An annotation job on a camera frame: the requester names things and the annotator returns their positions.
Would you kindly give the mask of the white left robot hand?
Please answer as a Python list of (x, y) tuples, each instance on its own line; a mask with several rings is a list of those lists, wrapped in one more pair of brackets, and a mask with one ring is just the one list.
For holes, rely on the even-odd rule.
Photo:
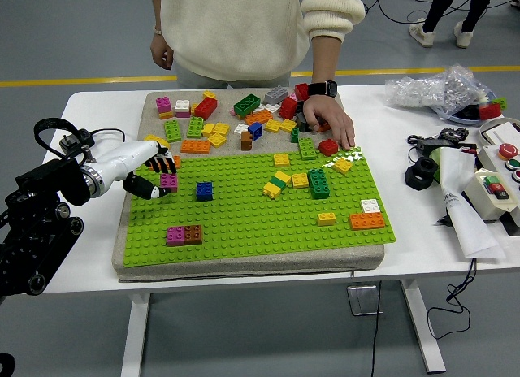
[(105, 194), (115, 181), (122, 181), (128, 193), (146, 200), (164, 197), (171, 192), (147, 179), (135, 175), (134, 171), (145, 164), (157, 173), (176, 173), (176, 165), (170, 150), (157, 141), (134, 141), (123, 143), (105, 155), (84, 166), (84, 179), (91, 197)]

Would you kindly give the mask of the person's left hand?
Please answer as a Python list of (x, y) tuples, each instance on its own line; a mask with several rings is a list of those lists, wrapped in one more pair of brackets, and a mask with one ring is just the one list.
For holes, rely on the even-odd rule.
[(310, 96), (304, 103), (303, 113), (314, 131), (319, 128), (318, 118), (323, 119), (330, 125), (334, 141), (346, 150), (356, 146), (353, 121), (333, 97)]

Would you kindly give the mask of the person's right hand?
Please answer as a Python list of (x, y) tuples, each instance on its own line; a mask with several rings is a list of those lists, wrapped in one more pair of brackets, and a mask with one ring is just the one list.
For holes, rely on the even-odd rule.
[(154, 34), (151, 44), (150, 52), (153, 62), (164, 70), (170, 71), (174, 61), (174, 51), (167, 44), (163, 35)]

